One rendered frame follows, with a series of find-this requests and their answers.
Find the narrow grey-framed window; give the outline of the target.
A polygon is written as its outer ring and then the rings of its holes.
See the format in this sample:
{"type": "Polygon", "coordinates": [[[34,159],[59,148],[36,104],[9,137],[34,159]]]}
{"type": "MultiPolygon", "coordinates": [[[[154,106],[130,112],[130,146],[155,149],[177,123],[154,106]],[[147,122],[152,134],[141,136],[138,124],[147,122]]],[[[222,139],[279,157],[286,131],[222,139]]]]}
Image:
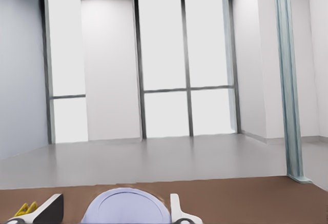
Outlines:
{"type": "Polygon", "coordinates": [[[81,0],[44,0],[50,143],[88,140],[81,0]]]}

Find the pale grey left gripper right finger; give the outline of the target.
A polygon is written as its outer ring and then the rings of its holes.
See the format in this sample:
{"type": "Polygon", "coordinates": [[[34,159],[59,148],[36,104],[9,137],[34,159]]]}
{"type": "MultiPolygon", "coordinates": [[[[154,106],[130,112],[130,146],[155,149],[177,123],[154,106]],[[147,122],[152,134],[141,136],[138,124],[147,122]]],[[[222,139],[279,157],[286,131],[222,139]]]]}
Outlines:
{"type": "Polygon", "coordinates": [[[172,224],[202,224],[200,217],[182,211],[179,195],[176,193],[170,194],[170,208],[172,224]]]}

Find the yellow cup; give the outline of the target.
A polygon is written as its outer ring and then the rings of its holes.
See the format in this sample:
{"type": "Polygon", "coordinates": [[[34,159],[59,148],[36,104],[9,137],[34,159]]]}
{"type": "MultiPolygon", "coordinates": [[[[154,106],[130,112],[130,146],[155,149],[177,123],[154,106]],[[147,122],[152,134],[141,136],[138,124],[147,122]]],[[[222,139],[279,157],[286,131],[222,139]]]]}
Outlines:
{"type": "Polygon", "coordinates": [[[36,202],[33,202],[31,205],[28,205],[27,203],[24,203],[22,207],[17,211],[17,213],[14,215],[14,217],[30,214],[37,210],[38,205],[36,202]]]}

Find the silver frame post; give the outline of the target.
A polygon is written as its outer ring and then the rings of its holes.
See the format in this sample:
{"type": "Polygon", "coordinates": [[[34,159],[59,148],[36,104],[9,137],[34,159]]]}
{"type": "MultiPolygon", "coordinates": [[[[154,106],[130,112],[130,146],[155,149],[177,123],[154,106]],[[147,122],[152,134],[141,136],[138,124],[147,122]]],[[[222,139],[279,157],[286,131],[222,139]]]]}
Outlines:
{"type": "Polygon", "coordinates": [[[291,0],[275,0],[275,6],[286,174],[298,183],[311,184],[303,171],[291,0]]]}

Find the lavender round cup holder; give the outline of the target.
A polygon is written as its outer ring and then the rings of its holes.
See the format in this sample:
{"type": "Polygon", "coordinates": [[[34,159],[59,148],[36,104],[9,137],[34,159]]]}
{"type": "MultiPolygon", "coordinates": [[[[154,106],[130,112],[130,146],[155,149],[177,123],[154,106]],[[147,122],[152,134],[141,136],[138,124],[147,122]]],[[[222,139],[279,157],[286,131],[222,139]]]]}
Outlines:
{"type": "Polygon", "coordinates": [[[171,224],[171,214],[156,196],[136,188],[115,188],[89,204],[80,224],[171,224]]]}

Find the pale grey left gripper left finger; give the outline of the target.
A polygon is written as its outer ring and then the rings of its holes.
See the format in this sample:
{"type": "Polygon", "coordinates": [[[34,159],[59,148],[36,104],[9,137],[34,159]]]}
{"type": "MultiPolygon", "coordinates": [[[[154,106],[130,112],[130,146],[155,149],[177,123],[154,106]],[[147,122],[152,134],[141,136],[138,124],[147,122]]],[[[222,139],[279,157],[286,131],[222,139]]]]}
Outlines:
{"type": "Polygon", "coordinates": [[[34,212],[8,219],[5,224],[61,224],[64,217],[64,195],[54,194],[34,212]]]}

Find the wide grey-framed window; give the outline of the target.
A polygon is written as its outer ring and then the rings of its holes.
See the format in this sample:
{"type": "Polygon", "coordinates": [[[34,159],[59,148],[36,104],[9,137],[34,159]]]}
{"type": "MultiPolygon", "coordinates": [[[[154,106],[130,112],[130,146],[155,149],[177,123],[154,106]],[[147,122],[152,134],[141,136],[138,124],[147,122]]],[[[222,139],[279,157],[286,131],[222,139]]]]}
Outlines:
{"type": "Polygon", "coordinates": [[[240,131],[230,0],[133,0],[142,138],[240,131]]]}

